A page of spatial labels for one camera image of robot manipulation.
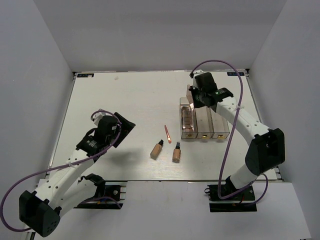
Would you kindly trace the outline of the foundation bottle pump top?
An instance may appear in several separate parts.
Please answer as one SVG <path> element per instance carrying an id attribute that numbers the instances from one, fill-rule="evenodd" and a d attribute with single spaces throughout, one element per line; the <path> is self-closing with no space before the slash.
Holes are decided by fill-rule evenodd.
<path id="1" fill-rule="evenodd" d="M 181 146 L 180 142 L 177 142 L 172 154 L 172 161 L 174 163 L 179 163 L 181 158 Z"/>

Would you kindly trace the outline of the pink lip pencil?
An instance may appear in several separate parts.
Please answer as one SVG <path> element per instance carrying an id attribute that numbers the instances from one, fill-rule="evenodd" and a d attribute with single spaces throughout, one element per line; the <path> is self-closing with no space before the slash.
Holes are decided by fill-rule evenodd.
<path id="1" fill-rule="evenodd" d="M 169 144 L 171 144 L 171 143 L 172 143 L 172 139 L 171 139 L 169 130 L 168 130 L 168 128 L 167 128 L 166 125 L 164 125 L 164 130 L 165 130 L 165 134 L 166 134 L 167 141 L 168 141 Z"/>

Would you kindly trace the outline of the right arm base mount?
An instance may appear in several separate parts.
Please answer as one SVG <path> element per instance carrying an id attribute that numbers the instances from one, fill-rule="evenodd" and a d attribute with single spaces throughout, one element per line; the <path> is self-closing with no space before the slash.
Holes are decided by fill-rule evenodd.
<path id="1" fill-rule="evenodd" d="M 249 213 L 257 211 L 256 197 L 252 186 L 227 199 L 219 198 L 217 184 L 208 185 L 204 189 L 204 193 L 208 196 L 211 213 Z"/>

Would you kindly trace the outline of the foundation bottle black cap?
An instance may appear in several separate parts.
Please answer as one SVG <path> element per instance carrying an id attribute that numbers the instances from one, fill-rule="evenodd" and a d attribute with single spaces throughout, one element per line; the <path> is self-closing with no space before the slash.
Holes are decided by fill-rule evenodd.
<path id="1" fill-rule="evenodd" d="M 152 149 L 151 153 L 150 153 L 150 157 L 153 159 L 153 160 L 156 160 L 157 157 L 159 156 L 162 148 L 163 148 L 163 144 L 164 144 L 164 141 L 161 139 L 155 146 L 154 148 Z"/>

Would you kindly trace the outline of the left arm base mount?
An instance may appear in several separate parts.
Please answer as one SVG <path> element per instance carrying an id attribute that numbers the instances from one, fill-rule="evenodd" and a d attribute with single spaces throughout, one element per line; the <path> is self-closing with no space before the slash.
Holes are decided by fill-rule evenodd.
<path id="1" fill-rule="evenodd" d="M 91 198 L 92 201 L 85 200 L 75 209 L 120 210 L 126 198 L 127 182 L 107 181 L 104 189 L 103 196 L 94 196 Z"/>

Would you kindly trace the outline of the square pink eyeshadow palette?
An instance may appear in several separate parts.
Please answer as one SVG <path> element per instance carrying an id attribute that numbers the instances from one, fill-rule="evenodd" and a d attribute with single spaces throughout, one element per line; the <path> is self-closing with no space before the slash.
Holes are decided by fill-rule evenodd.
<path id="1" fill-rule="evenodd" d="M 186 89 L 186 98 L 188 100 L 188 104 L 189 105 L 193 105 L 194 104 L 192 92 L 190 91 L 190 87 L 189 86 Z"/>

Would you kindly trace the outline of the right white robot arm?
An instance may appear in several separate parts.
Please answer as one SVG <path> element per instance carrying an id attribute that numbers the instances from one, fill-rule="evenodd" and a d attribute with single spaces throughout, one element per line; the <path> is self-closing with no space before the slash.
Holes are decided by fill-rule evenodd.
<path id="1" fill-rule="evenodd" d="M 218 88 L 210 72 L 191 74 L 193 84 L 188 88 L 193 106 L 211 108 L 232 124 L 248 144 L 244 165 L 227 177 L 220 199 L 238 199 L 251 183 L 265 172 L 285 161 L 285 135 L 279 128 L 262 124 L 237 103 L 227 88 Z"/>

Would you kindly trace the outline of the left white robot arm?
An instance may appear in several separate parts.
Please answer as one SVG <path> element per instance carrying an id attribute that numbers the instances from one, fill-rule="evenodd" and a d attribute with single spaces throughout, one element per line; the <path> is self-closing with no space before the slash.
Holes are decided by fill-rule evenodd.
<path id="1" fill-rule="evenodd" d="M 76 145 L 66 167 L 55 173 L 33 192 L 19 197 L 19 218 L 43 238 L 49 236 L 68 211 L 106 196 L 106 181 L 99 175 L 84 172 L 111 147 L 117 148 L 136 126 L 119 113 L 98 110 L 91 115 L 95 128 Z"/>

